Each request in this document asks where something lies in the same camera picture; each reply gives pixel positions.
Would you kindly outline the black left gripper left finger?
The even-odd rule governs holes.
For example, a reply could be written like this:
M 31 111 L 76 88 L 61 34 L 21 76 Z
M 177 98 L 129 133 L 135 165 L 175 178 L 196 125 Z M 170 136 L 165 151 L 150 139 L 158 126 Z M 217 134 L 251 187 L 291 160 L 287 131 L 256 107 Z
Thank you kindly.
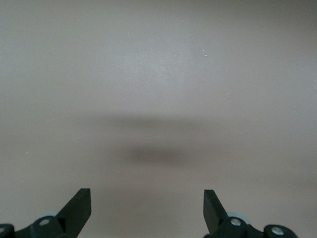
M 81 188 L 54 216 L 44 216 L 29 226 L 15 230 L 14 225 L 0 225 L 2 238 L 76 238 L 91 215 L 91 190 Z

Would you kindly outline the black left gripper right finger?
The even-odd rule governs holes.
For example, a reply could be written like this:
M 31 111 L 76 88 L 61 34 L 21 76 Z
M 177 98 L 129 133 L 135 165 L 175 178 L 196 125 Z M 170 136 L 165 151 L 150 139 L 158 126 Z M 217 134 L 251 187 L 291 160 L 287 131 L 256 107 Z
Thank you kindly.
M 262 231 L 255 229 L 248 219 L 227 213 L 215 191 L 204 190 L 203 215 L 209 233 L 207 238 L 296 238 L 297 235 L 282 225 L 270 224 Z

